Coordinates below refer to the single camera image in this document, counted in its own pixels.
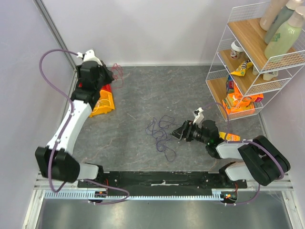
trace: red wire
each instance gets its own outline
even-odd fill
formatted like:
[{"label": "red wire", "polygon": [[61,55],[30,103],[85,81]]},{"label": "red wire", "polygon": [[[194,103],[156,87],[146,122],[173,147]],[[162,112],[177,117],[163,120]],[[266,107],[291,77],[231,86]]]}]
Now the red wire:
[{"label": "red wire", "polygon": [[119,89],[122,88],[124,85],[124,79],[123,79],[123,68],[118,65],[117,63],[115,63],[112,68],[111,71],[113,72],[113,78],[117,81],[119,79],[119,76],[122,80],[122,85],[120,87],[113,87],[112,89]]}]

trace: white wall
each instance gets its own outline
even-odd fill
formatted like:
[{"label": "white wall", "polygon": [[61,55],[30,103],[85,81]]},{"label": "white wall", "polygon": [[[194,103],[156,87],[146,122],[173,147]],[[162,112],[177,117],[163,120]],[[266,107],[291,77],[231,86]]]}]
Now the white wall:
[{"label": "white wall", "polygon": [[305,68],[261,112],[270,141],[288,159],[305,216]]},{"label": "white wall", "polygon": [[232,7],[265,0],[44,0],[68,48],[106,64],[211,63]]},{"label": "white wall", "polygon": [[[34,3],[1,1],[0,31],[0,228],[20,229],[38,173],[35,150],[55,132],[65,101],[38,70],[40,56],[58,46]],[[63,54],[43,67],[68,91],[72,69]]]}]

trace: yellow package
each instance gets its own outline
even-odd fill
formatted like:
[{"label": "yellow package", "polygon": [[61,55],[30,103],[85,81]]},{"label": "yellow package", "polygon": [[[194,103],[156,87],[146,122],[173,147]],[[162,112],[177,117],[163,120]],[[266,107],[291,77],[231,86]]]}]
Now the yellow package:
[{"label": "yellow package", "polygon": [[234,72],[231,72],[231,74],[237,76],[244,76],[246,74],[246,71],[252,66],[253,63],[251,62],[251,60],[244,61]]},{"label": "yellow package", "polygon": [[[225,132],[219,132],[219,136],[224,139]],[[238,135],[233,135],[233,134],[228,134],[227,139],[228,141],[240,141],[240,136]]]}]

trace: white plastic connector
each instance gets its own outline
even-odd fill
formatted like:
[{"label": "white plastic connector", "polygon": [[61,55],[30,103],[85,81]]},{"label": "white plastic connector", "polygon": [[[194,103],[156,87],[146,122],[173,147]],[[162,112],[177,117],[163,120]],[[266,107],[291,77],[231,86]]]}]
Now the white plastic connector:
[{"label": "white plastic connector", "polygon": [[81,52],[78,52],[77,53],[77,58],[81,58],[82,59],[82,58],[84,58],[84,55]]}]

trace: grey tabletop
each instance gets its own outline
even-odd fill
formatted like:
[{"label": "grey tabletop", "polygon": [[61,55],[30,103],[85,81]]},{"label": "grey tabletop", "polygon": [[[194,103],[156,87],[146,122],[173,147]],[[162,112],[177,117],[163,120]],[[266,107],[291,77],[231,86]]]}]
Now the grey tabletop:
[{"label": "grey tabletop", "polygon": [[[145,131],[154,117],[168,115],[177,124],[166,129],[169,134],[184,120],[193,120],[193,110],[214,102],[205,83],[209,66],[124,67],[123,71],[123,87],[112,90],[115,110],[88,118],[77,138],[73,156],[79,162],[102,165],[105,170],[218,171],[232,161],[210,157],[203,143],[174,138],[165,144],[165,152],[158,152],[156,140]],[[227,122],[216,105],[203,114],[226,131]],[[233,120],[230,133],[246,139],[263,134],[257,115]],[[174,161],[168,162],[164,153]]]}]

